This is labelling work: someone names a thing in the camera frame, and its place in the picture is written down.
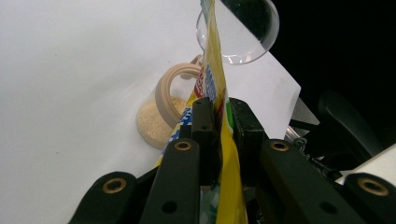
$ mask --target chip bag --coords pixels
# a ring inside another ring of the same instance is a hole
[[[219,183],[206,194],[207,197],[211,197],[209,200],[211,207],[201,206],[200,223],[246,224],[248,217],[243,198],[238,152],[233,140],[233,114],[222,67],[219,33],[215,17],[215,0],[203,0],[202,7],[207,21],[202,70],[169,142],[178,139],[181,125],[191,125],[192,103],[202,97],[208,97],[213,104],[215,127],[220,134],[219,146],[222,165]],[[162,156],[157,160],[156,165],[159,165],[161,160]]]

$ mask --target white table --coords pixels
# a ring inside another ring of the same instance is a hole
[[[0,223],[66,223],[102,175],[147,172],[136,131],[170,66],[202,53],[196,1],[0,2]],[[229,95],[283,138],[299,85],[270,54],[224,65]]]

